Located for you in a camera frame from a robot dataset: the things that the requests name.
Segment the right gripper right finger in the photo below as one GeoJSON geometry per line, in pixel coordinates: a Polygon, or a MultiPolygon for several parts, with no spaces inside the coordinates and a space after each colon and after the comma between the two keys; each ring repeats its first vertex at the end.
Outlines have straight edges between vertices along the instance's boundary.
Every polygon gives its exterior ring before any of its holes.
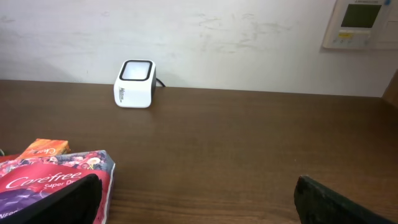
{"type": "Polygon", "coordinates": [[[394,224],[306,175],[298,178],[294,204],[305,224],[394,224]]]}

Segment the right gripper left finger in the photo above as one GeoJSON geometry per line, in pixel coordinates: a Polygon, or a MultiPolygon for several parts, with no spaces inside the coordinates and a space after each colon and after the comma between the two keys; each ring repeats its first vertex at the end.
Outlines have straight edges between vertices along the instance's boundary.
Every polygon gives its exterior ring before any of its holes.
{"type": "Polygon", "coordinates": [[[102,199],[102,180],[89,174],[3,218],[1,224],[93,223],[102,199]]]}

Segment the red purple Carefree pad pack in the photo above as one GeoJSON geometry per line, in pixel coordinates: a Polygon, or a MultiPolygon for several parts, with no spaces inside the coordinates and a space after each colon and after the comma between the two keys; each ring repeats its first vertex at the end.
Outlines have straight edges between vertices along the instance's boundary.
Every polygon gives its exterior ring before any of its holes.
{"type": "Polygon", "coordinates": [[[106,151],[15,159],[1,163],[1,218],[32,205],[56,191],[95,174],[103,184],[94,224],[105,224],[116,164],[106,151]]]}

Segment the small orange box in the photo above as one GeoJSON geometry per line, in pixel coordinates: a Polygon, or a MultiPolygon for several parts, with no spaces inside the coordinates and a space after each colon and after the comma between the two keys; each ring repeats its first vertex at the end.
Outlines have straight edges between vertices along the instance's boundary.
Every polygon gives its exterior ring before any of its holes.
{"type": "Polygon", "coordinates": [[[66,140],[36,139],[17,159],[57,156],[70,152],[66,140]]]}

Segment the red Nescafe coffee sachet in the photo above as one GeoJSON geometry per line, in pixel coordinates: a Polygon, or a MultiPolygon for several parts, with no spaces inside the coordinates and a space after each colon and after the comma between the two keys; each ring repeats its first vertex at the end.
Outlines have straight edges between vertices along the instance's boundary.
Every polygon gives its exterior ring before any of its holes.
{"type": "Polygon", "coordinates": [[[19,154],[14,154],[14,155],[8,155],[8,156],[1,156],[0,157],[0,163],[6,162],[6,161],[12,161],[15,160],[19,157],[19,154]]]}

